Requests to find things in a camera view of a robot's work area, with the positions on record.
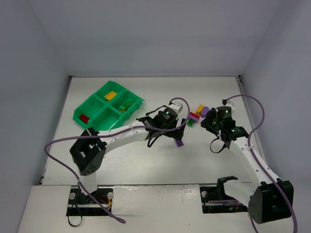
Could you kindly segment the purple rectangular lego brick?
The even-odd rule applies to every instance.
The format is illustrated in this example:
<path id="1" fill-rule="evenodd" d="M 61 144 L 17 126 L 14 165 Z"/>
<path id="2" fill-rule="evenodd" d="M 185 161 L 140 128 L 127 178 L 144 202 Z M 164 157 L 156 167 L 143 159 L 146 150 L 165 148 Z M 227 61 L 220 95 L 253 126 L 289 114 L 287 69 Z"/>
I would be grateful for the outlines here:
<path id="1" fill-rule="evenodd" d="M 177 147 L 181 147 L 181 146 L 184 145 L 182 140 L 175 140 L 175 144 L 176 144 Z"/>

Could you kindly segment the purple oval lego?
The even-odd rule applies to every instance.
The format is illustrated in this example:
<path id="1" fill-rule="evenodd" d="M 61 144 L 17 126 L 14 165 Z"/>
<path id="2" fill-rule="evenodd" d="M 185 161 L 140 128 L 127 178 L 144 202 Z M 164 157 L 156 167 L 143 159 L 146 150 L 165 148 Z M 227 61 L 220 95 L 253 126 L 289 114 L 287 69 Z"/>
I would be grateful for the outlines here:
<path id="1" fill-rule="evenodd" d="M 200 112 L 200 117 L 205 118 L 208 112 L 209 112 L 209 108 L 207 106 L 204 106 Z"/>

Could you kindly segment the yellow curved lego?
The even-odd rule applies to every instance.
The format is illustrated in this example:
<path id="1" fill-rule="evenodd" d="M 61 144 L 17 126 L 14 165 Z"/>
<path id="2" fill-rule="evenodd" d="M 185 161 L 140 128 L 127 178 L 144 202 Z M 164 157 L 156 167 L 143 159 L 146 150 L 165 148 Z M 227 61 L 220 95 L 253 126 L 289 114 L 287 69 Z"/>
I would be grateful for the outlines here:
<path id="1" fill-rule="evenodd" d="M 199 107 L 198 107 L 197 110 L 196 110 L 196 114 L 197 114 L 197 115 L 200 115 L 200 114 L 201 114 L 201 111 L 202 111 L 203 107 L 204 107 L 204 105 L 202 105 L 202 104 L 199 105 Z"/>

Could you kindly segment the red long lego brick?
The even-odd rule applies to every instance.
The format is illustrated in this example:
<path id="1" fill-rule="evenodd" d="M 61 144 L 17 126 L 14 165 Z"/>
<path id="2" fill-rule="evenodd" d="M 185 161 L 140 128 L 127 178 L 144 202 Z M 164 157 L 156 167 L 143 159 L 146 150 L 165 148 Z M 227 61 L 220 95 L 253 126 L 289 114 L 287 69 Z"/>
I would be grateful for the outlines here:
<path id="1" fill-rule="evenodd" d="M 200 119 L 200 116 L 195 114 L 195 113 L 193 113 L 193 112 L 190 112 L 190 117 L 196 118 L 196 119 Z"/>

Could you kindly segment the purple curved lego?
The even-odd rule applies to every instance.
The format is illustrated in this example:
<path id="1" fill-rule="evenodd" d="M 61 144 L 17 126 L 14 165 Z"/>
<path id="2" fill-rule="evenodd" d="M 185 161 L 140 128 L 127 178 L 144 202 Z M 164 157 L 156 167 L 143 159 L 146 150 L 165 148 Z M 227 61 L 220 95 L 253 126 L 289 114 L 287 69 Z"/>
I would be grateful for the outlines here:
<path id="1" fill-rule="evenodd" d="M 196 118 L 192 115 L 189 116 L 189 119 L 193 120 L 194 122 L 198 122 L 198 120 L 199 120 L 198 118 Z"/>

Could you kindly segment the green compartment tray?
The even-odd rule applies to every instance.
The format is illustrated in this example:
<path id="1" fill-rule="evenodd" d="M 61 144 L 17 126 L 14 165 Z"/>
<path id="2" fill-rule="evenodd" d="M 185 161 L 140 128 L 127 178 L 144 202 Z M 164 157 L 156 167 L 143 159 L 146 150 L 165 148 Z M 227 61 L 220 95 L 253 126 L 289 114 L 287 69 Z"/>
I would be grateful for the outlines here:
<path id="1" fill-rule="evenodd" d="M 110 91 L 116 92 L 117 95 L 113 100 L 107 101 L 104 96 Z M 120 106 L 132 100 L 135 103 L 125 113 L 121 113 Z M 141 107 L 143 102 L 144 99 L 127 88 L 117 82 L 108 81 L 74 110 L 73 121 L 83 129 L 93 128 L 97 131 L 106 131 L 119 128 Z M 90 118 L 87 124 L 79 119 L 81 114 Z"/>

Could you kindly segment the yellow oval lego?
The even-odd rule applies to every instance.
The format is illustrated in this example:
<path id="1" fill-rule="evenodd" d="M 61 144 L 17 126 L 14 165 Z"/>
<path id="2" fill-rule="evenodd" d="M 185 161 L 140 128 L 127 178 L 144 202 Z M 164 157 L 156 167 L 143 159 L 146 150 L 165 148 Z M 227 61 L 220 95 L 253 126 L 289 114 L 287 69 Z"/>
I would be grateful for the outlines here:
<path id="1" fill-rule="evenodd" d="M 113 98 L 117 95 L 116 92 L 114 91 L 110 91 L 109 93 L 107 93 L 104 98 L 107 100 L 107 101 L 111 101 L 113 100 Z"/>

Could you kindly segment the green lego brick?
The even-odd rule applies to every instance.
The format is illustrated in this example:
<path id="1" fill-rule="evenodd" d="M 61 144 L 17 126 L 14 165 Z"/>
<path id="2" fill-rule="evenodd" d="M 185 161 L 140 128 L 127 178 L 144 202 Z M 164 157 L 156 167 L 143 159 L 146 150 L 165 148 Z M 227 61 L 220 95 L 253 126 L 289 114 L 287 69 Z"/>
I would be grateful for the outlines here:
<path id="1" fill-rule="evenodd" d="M 129 107 L 131 107 L 134 103 L 135 103 L 134 100 L 132 100 L 132 101 L 127 101 L 127 102 L 124 103 L 124 106 L 125 106 L 125 108 L 129 108 Z"/>

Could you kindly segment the lime half round lego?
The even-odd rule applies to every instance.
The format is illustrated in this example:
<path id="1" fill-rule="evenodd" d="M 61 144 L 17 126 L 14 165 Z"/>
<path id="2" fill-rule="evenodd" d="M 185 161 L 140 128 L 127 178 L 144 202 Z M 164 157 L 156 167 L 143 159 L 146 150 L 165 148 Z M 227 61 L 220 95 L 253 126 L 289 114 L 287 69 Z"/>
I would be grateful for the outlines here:
<path id="1" fill-rule="evenodd" d="M 125 113 L 125 112 L 127 111 L 127 109 L 128 109 L 128 106 L 127 106 L 127 105 L 121 105 L 119 111 L 120 111 L 121 113 Z"/>

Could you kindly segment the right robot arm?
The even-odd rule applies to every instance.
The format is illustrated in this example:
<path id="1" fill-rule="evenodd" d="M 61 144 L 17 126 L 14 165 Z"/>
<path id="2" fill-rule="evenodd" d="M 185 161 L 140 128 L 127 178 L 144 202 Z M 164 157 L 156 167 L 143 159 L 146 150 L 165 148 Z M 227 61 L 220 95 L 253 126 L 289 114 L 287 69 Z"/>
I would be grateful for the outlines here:
<path id="1" fill-rule="evenodd" d="M 236 126 L 231 107 L 211 108 L 201 127 L 216 135 L 223 148 L 238 158 L 252 182 L 247 186 L 235 176 L 219 178 L 217 192 L 221 199 L 234 198 L 242 203 L 257 224 L 292 217 L 293 185 L 283 181 L 263 161 L 249 142 L 247 131 Z"/>

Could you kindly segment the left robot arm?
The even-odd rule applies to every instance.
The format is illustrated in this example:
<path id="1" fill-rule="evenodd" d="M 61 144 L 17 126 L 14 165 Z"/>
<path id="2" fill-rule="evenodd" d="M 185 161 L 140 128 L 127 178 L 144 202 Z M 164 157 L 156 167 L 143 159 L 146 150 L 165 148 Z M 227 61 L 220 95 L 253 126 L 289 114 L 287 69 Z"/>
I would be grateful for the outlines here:
<path id="1" fill-rule="evenodd" d="M 103 159 L 109 152 L 122 146 L 147 141 L 151 147 L 161 136 L 181 140 L 187 120 L 181 120 L 177 126 L 178 115 L 175 111 L 166 109 L 159 111 L 152 118 L 144 116 L 133 123 L 109 131 L 96 131 L 88 128 L 83 131 L 69 152 L 78 167 L 83 194 L 91 194 L 98 189 L 96 171 L 100 168 Z"/>

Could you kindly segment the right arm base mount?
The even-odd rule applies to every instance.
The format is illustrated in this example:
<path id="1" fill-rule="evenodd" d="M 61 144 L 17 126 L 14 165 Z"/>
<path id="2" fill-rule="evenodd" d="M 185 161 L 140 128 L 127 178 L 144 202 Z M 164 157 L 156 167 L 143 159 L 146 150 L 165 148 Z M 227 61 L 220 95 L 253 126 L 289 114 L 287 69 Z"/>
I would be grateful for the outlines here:
<path id="1" fill-rule="evenodd" d="M 247 207 L 232 197 L 220 197 L 216 186 L 201 186 L 203 214 L 246 213 Z"/>

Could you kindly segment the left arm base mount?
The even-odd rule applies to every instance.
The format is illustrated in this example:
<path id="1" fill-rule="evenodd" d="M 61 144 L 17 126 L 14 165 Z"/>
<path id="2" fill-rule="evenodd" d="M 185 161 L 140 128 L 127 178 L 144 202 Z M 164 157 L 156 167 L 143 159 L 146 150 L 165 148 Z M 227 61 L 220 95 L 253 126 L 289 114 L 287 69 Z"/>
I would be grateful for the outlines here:
<path id="1" fill-rule="evenodd" d="M 93 197 L 109 212 L 112 209 L 113 188 L 99 187 L 91 193 Z M 66 216 L 107 216 L 93 199 L 82 193 L 80 188 L 72 187 L 69 192 L 68 207 Z"/>

